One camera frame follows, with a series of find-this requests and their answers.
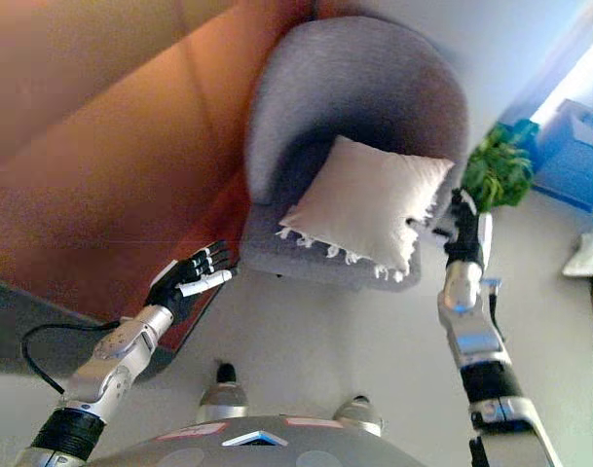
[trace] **white cushion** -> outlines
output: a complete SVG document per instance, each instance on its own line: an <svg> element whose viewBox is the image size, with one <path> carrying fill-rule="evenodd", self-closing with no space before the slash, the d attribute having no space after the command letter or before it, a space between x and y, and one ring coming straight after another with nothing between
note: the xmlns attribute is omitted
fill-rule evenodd
<svg viewBox="0 0 593 467"><path fill-rule="evenodd" d="M417 233L408 218L423 221L453 163L388 153L337 136L328 159L298 205L279 222L303 236L299 244L329 244L329 256L347 252L347 263L367 258L399 281L409 273Z"/></svg>

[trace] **floor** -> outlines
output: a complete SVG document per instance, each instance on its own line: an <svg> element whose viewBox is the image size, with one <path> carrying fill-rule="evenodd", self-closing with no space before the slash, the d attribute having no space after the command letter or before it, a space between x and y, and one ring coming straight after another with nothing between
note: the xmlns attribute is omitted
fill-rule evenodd
<svg viewBox="0 0 593 467"><path fill-rule="evenodd" d="M499 320L526 394L564 465L593 465L593 316L584 280L559 274L591 219L530 193L496 212L490 275L501 276ZM244 268L159 376L137 385L95 456L194 419L216 359L233 362L251 411L330 417L369 395L388 440L432 467L469 465L472 430L436 294L445 257L423 247L423 278L400 295L347 291ZM0 378L0 465L28 445L56 402L31 377Z"/></svg>

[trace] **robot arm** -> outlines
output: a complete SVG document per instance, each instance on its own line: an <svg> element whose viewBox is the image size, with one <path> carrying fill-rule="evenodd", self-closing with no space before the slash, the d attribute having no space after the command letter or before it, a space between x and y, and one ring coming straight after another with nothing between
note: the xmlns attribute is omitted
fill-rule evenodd
<svg viewBox="0 0 593 467"><path fill-rule="evenodd" d="M491 215L478 215L464 192L455 192L452 203L458 234L445 245L448 263L438 308L478 433L469 443L472 465L562 467L534 404L521 391L497 327L500 282L482 277L489 257ZM490 314L480 294L485 282L491 287Z"/></svg>
<svg viewBox="0 0 593 467"><path fill-rule="evenodd" d="M162 335L188 317L200 293L236 275L236 269L225 269L228 257L225 242L219 241L163 269L151 283L144 308L134 318L123 318L96 345L91 359L71 377L56 410L15 465L84 465L105 424L149 365Z"/></svg>

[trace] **green plant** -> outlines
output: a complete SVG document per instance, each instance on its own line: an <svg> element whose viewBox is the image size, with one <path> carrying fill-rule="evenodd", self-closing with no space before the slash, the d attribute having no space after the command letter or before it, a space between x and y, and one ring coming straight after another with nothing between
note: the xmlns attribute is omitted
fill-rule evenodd
<svg viewBox="0 0 593 467"><path fill-rule="evenodd" d="M469 157L463 188L480 212L495 206L516 206L532 186L529 148L535 146L538 125L520 120L513 127L496 124Z"/></svg>

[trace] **silver metal part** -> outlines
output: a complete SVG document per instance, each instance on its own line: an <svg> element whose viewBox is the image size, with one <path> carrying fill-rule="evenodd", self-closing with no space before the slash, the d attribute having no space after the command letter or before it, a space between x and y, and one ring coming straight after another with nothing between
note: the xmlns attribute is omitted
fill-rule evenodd
<svg viewBox="0 0 593 467"><path fill-rule="evenodd" d="M476 305L482 269L476 263L455 261L445 271L443 298L446 307L462 313Z"/></svg>
<svg viewBox="0 0 593 467"><path fill-rule="evenodd" d="M51 449L26 448L19 453L15 467L80 467L86 462Z"/></svg>
<svg viewBox="0 0 593 467"><path fill-rule="evenodd" d="M510 363L500 333L485 313L482 298L476 296L474 306L462 312L446 305L451 300L453 298L447 295L446 289L439 294L439 321L447 332L457 367L461 369L485 361Z"/></svg>
<svg viewBox="0 0 593 467"><path fill-rule="evenodd" d="M350 399L335 412L333 419L376 436L383 434L383 418L370 401L363 397Z"/></svg>
<svg viewBox="0 0 593 467"><path fill-rule="evenodd" d="M219 382L203 395L197 412L197 423L246 416L248 400L236 382Z"/></svg>
<svg viewBox="0 0 593 467"><path fill-rule="evenodd" d="M490 466L554 466L531 431L484 434L480 438Z"/></svg>
<svg viewBox="0 0 593 467"><path fill-rule="evenodd" d="M547 465L551 467L562 467L558 454L542 426L537 409L530 399L526 397L500 397L498 399L481 401L471 404L469 406L469 413L472 418L475 417L476 413L480 413L482 421L488 424L504 421L525 421L534 430L534 436L539 440L541 449L549 461Z"/></svg>
<svg viewBox="0 0 593 467"><path fill-rule="evenodd" d="M78 409L108 422L136 377L147 368L170 326L167 308L150 305L103 338L92 358L71 377L60 408Z"/></svg>
<svg viewBox="0 0 593 467"><path fill-rule="evenodd" d="M493 240L493 216L490 212L483 212L478 217L478 241L482 247L482 262L487 270L491 257L491 242Z"/></svg>
<svg viewBox="0 0 593 467"><path fill-rule="evenodd" d="M251 446L261 437L274 446ZM424 467L388 441L333 420L246 416L183 428L91 467Z"/></svg>

